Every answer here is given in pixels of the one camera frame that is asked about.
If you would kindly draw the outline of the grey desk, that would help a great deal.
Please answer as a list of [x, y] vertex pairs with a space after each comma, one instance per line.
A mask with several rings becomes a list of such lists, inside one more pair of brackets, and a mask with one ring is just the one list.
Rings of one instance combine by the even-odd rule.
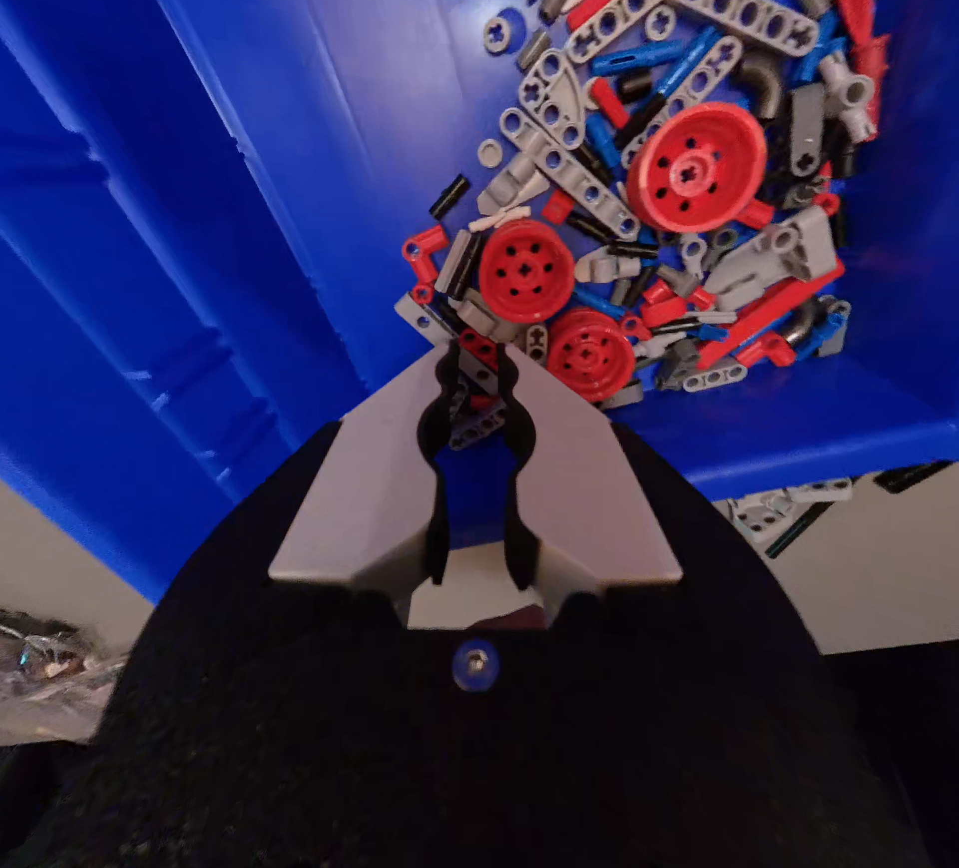
[[[958, 467], [903, 493], [872, 477], [775, 559], [774, 574], [825, 654], [957, 639]], [[2, 608], [132, 647], [152, 604], [5, 483]]]

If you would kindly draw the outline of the blue plastic storage bin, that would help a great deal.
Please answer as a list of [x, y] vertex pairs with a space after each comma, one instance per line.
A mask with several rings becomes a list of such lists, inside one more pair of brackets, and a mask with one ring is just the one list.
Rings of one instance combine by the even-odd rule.
[[[2, 0], [2, 479], [150, 601], [428, 344], [394, 311], [525, 0]], [[835, 359], [625, 420], [713, 500], [957, 458], [957, 0], [878, 0]]]

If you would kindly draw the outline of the red toy wheel hub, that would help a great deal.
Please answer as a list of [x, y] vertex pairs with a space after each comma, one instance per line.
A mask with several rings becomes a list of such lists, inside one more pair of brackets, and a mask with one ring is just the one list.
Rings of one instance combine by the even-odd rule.
[[768, 160], [751, 113], [725, 102], [686, 108], [643, 143], [626, 180], [629, 209], [674, 234], [739, 222], [762, 229], [775, 208], [758, 199]]
[[588, 403], [623, 390], [635, 367], [626, 334], [604, 313], [575, 307], [548, 328], [546, 370]]
[[495, 229], [483, 249], [479, 292], [509, 323], [545, 323], [564, 310], [576, 284], [575, 260], [560, 236], [533, 218]]

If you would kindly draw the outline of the pile of small building parts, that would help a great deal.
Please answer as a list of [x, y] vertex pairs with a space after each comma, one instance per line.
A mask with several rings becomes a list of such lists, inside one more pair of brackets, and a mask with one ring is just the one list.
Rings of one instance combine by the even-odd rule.
[[[847, 245], [838, 180], [879, 135], [890, 37], [876, 0], [525, 0], [492, 13], [481, 45], [515, 53], [520, 72], [498, 134], [477, 146], [479, 186], [457, 172], [404, 239], [409, 291], [456, 332], [511, 342], [546, 364], [548, 328], [575, 307], [611, 317], [636, 358], [633, 379], [600, 410], [654, 392], [701, 394], [751, 371], [832, 358], [852, 305], [834, 285]], [[758, 199], [767, 227], [739, 222], [702, 234], [643, 223], [628, 207], [629, 166], [665, 123], [690, 107], [748, 110], [768, 160]], [[575, 260], [567, 307], [545, 323], [509, 323], [479, 291], [496, 228], [533, 218]]]

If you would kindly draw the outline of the clear plastic bag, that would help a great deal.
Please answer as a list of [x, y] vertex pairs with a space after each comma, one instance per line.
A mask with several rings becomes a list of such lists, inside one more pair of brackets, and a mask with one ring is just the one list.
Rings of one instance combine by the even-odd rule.
[[2, 747], [90, 742], [128, 655], [69, 623], [2, 609]]

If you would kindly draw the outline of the black axle rod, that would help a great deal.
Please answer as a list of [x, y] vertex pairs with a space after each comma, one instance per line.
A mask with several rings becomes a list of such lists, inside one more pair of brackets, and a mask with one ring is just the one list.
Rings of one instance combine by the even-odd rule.
[[764, 555], [770, 559], [777, 559], [798, 538], [809, 530], [836, 502], [816, 502], [806, 506], [793, 523], [764, 550]]

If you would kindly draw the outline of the grey perforated beam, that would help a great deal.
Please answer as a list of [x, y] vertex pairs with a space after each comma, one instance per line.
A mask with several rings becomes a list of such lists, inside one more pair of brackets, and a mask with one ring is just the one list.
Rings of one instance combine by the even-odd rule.
[[412, 292], [399, 299], [396, 314], [434, 347], [459, 347], [459, 386], [451, 402], [452, 434], [449, 447], [462, 451], [485, 439], [504, 422], [504, 406], [498, 395], [496, 347], [472, 329], [456, 332], [454, 327], [432, 304], [414, 299]]

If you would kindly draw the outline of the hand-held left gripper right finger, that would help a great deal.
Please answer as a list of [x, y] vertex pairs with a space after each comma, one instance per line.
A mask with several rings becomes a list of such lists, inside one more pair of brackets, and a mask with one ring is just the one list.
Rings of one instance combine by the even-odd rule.
[[683, 576], [606, 415], [510, 345], [497, 347], [507, 480], [503, 546], [520, 590], [554, 622], [569, 598], [676, 585]]

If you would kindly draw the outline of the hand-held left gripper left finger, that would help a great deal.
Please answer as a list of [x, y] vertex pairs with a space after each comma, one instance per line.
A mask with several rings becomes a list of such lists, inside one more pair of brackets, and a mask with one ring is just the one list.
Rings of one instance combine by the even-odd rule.
[[442, 582], [451, 536], [438, 454], [452, 434], [460, 346], [430, 350], [342, 417], [269, 567], [280, 585], [386, 598], [401, 625]]

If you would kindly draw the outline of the small black part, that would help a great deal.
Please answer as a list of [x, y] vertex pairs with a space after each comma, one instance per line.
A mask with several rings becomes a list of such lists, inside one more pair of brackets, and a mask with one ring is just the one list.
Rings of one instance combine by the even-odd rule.
[[877, 474], [873, 478], [873, 483], [887, 494], [900, 495], [954, 465], [956, 465], [955, 461], [943, 459], [925, 464], [888, 469]]

